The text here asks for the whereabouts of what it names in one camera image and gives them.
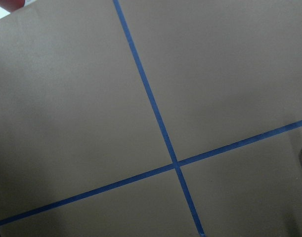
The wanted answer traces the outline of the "dark red bottle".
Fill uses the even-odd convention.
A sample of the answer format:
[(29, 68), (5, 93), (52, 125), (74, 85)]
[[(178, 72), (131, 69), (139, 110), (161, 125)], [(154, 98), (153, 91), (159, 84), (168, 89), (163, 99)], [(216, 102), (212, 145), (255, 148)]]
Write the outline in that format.
[(26, 0), (0, 0), (0, 7), (8, 12), (14, 12), (26, 5)]

